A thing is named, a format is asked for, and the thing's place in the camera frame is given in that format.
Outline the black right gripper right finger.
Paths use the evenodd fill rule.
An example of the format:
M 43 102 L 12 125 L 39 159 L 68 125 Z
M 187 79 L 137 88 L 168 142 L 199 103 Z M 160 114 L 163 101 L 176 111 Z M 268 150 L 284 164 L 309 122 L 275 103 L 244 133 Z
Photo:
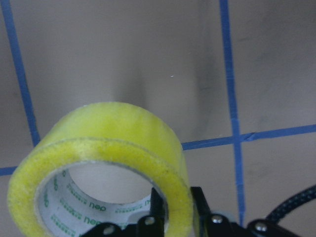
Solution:
M 212 212 L 201 187 L 191 187 L 194 202 L 193 227 L 196 237 L 236 237 L 229 219 Z

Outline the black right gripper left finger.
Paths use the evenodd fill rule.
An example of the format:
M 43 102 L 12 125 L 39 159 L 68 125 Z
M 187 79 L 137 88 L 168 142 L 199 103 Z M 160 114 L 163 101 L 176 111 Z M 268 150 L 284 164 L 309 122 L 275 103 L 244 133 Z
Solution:
M 164 236 L 165 210 L 164 201 L 155 188 L 151 189 L 149 214 L 137 222 L 138 237 Z

